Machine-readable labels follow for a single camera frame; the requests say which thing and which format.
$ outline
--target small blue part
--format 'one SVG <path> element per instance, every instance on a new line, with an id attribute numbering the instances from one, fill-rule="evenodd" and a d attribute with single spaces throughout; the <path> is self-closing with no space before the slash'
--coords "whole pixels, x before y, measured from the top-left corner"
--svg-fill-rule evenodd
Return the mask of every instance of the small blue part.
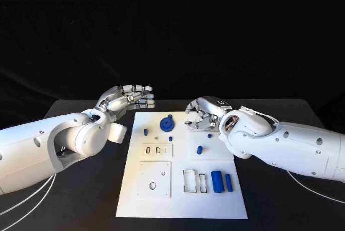
<path id="1" fill-rule="evenodd" d="M 198 147 L 198 151 L 197 151 L 198 155 L 202 154 L 202 149 L 204 149 L 202 146 L 199 146 L 199 147 Z"/>
<path id="2" fill-rule="evenodd" d="M 231 184 L 231 178 L 230 178 L 230 174 L 225 174 L 225 180 L 227 180 L 227 187 L 228 187 L 228 191 L 233 191 L 233 184 Z"/>
<path id="3" fill-rule="evenodd" d="M 221 172 L 218 170 L 212 171 L 211 172 L 211 176 L 212 176 L 212 183 L 214 183 L 214 192 L 215 193 L 225 192 Z"/>
<path id="4" fill-rule="evenodd" d="M 173 117 L 172 115 L 169 114 L 166 118 L 162 119 L 160 121 L 160 130 L 163 132 L 169 132 L 172 131 L 175 128 L 175 122 L 173 122 Z"/>

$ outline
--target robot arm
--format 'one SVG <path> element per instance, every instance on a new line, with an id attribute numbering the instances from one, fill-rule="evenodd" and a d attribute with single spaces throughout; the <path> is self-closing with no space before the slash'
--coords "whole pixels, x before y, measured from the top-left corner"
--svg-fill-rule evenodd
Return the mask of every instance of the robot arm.
<path id="1" fill-rule="evenodd" d="M 146 86 L 114 86 L 93 109 L 2 130 L 0 195 L 33 185 L 96 155 L 107 140 L 122 143 L 127 129 L 113 122 L 126 110 L 155 107 L 150 91 Z"/>
<path id="2" fill-rule="evenodd" d="M 247 107 L 231 110 L 223 99 L 215 97 L 194 100 L 186 113 L 194 107 L 202 121 L 186 121 L 185 124 L 205 131 L 220 127 L 220 139 L 237 157 L 247 159 L 254 155 L 269 165 L 298 174 L 345 182 L 342 134 L 312 126 L 279 122 Z M 266 116 L 273 124 L 259 115 Z"/>

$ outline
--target black table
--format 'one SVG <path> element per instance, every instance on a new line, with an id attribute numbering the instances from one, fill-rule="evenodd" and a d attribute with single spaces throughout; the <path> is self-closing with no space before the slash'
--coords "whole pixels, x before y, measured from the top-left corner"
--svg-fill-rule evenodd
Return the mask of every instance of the black table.
<path id="1" fill-rule="evenodd" d="M 277 120 L 324 128 L 306 101 L 227 100 L 236 109 L 247 106 Z M 150 111 L 184 111 L 191 100 L 158 100 Z M 96 101 L 58 100 L 45 118 L 93 108 Z M 249 220 L 116 218 L 130 144 L 134 110 L 119 124 L 127 127 L 123 144 L 107 142 L 103 151 L 57 175 L 45 201 L 10 230 L 329 230 L 344 228 L 345 205 L 308 191 L 288 172 L 256 157 L 236 159 Z M 345 184 L 295 175 L 318 192 L 345 201 Z M 0 196 L 0 211 L 22 201 L 41 187 Z M 45 191 L 0 217 L 0 230 L 33 208 Z"/>

